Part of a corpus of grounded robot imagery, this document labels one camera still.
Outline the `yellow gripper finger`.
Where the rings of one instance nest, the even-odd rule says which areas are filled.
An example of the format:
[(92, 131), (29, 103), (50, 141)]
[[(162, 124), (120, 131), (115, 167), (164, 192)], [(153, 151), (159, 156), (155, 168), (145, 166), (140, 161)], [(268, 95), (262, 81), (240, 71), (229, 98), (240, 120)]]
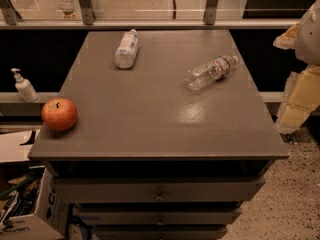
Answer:
[(320, 66), (308, 65), (301, 73), (291, 72), (277, 112), (275, 129), (292, 134), (320, 106)]
[(283, 50), (294, 49), (296, 47), (298, 26), (299, 23), (295, 23), (289, 27), (283, 34), (274, 40), (273, 46)]

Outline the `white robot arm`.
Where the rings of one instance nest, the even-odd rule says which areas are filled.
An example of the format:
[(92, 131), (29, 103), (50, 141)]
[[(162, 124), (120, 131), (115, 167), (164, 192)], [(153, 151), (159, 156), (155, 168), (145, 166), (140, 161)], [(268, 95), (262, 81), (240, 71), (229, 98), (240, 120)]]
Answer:
[(293, 49), (296, 58), (307, 64), (301, 73), (290, 73), (277, 112), (275, 128), (280, 134), (291, 134), (320, 106), (320, 0), (273, 45)]

